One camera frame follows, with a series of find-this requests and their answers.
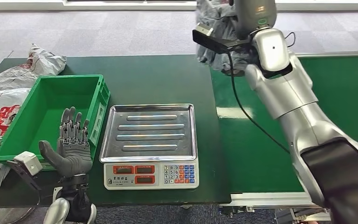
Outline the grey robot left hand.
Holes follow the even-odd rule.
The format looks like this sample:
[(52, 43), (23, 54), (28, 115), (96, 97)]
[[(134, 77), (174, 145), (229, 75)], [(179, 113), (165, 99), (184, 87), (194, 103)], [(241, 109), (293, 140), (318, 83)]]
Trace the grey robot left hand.
[(74, 106), (64, 109), (59, 125), (56, 150), (47, 140), (38, 143), (42, 157), (63, 177), (88, 173), (92, 168), (89, 120)]

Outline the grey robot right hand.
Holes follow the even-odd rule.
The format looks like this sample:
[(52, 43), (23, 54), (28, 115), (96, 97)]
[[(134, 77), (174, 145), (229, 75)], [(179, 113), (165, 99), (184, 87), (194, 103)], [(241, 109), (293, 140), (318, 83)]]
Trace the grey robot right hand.
[(273, 27), (277, 19), (274, 0), (234, 0), (237, 22), (236, 36), (245, 40), (248, 36), (265, 27)]

